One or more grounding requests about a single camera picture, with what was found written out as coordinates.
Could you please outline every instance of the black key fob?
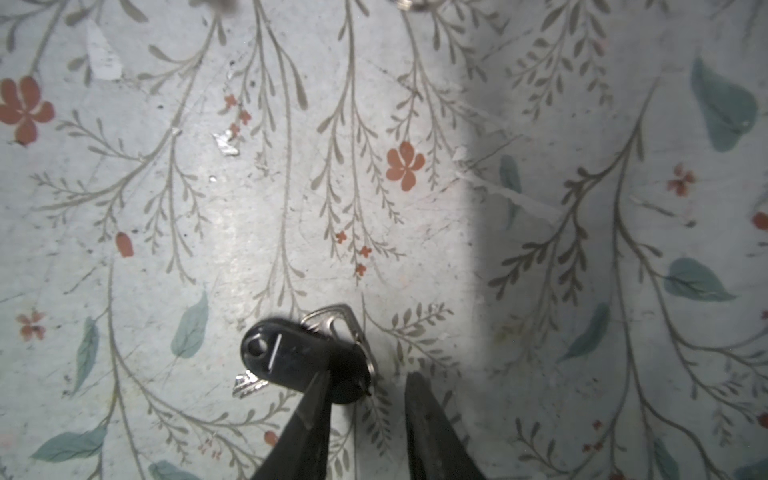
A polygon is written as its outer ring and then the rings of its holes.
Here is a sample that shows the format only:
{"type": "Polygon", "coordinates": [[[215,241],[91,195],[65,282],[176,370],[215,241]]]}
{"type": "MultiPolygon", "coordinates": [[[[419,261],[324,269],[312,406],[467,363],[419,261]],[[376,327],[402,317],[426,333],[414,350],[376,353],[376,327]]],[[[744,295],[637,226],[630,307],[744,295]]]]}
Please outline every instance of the black key fob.
{"type": "Polygon", "coordinates": [[[259,379],[305,392],[312,378],[331,374],[331,401],[353,403],[368,392],[366,354],[355,343],[310,332],[287,319],[258,322],[240,344],[243,363],[259,379]]]}

